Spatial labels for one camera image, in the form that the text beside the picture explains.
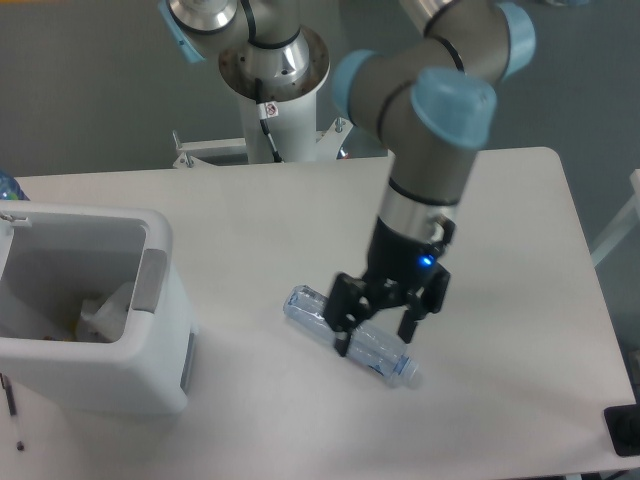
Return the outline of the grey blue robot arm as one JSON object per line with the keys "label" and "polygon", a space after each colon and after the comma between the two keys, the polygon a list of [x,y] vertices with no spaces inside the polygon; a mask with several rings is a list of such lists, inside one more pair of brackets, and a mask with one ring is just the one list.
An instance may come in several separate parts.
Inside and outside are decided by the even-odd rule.
{"label": "grey blue robot arm", "polygon": [[527,13],[511,2],[407,1],[418,43],[384,56],[358,50],[331,68],[325,46],[300,21],[296,1],[163,1],[160,12],[189,62],[216,58],[227,85],[247,99],[273,163],[294,159],[294,134],[277,125],[286,103],[331,79],[343,118],[394,157],[364,273],[336,276],[324,317],[345,355],[356,329],[400,307],[404,342],[439,312],[450,280],[440,263],[454,216],[496,109],[495,85],[536,48]]}

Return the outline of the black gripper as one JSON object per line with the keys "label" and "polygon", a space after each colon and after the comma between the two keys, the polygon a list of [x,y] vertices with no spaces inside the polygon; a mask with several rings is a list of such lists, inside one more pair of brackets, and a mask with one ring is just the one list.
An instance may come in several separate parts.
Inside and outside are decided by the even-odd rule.
{"label": "black gripper", "polygon": [[324,319],[334,333],[334,349],[345,357],[353,331],[367,318],[366,296],[375,310],[406,305],[397,335],[412,342],[418,322],[440,312],[451,278],[439,264],[452,240],[455,223],[444,218],[437,224],[443,238],[423,243],[406,238],[377,220],[367,253],[363,280],[339,273],[324,307]]}

